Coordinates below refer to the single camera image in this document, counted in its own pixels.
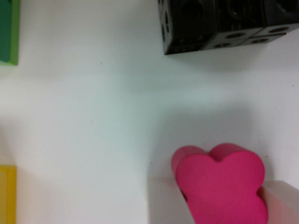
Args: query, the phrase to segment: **white table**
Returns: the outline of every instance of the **white table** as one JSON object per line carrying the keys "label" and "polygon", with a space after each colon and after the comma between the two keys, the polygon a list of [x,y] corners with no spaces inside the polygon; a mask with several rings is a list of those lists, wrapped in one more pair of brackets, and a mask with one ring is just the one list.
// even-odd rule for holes
{"label": "white table", "polygon": [[299,31],[163,56],[155,0],[23,0],[20,41],[0,67],[18,224],[146,224],[148,176],[185,145],[246,147],[299,188]]}

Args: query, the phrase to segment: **green block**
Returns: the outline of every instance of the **green block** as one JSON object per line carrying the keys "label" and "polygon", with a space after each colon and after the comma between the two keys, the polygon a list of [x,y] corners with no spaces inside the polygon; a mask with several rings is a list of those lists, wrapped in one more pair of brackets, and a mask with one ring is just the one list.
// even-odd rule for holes
{"label": "green block", "polygon": [[20,0],[0,0],[0,64],[19,61]]}

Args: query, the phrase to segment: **black block with holes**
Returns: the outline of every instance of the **black block with holes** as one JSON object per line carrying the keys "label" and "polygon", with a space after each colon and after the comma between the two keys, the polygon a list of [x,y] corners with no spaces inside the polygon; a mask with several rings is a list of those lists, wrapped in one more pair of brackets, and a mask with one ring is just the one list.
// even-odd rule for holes
{"label": "black block with holes", "polygon": [[269,43],[299,28],[299,0],[158,0],[164,54]]}
{"label": "black block with holes", "polygon": [[217,32],[213,0],[158,0],[164,54],[201,49]]}
{"label": "black block with holes", "polygon": [[262,0],[265,29],[257,35],[277,35],[299,28],[299,0]]}
{"label": "black block with holes", "polygon": [[215,0],[219,31],[204,49],[235,47],[264,27],[262,0]]}

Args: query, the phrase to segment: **yellow block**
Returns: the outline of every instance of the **yellow block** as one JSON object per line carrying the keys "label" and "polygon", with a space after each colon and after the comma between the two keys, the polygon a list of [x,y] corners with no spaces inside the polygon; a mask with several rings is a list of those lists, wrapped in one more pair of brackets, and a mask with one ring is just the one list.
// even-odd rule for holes
{"label": "yellow block", "polygon": [[0,165],[0,224],[16,223],[17,168]]}

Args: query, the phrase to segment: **pink foam block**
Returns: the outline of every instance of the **pink foam block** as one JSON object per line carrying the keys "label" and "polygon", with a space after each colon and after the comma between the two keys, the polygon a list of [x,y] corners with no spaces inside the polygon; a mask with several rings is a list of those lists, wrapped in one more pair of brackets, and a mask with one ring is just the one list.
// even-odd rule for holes
{"label": "pink foam block", "polygon": [[196,224],[266,224],[267,209],[257,190],[264,180],[263,162],[255,153],[222,144],[208,154],[182,147],[172,169]]}

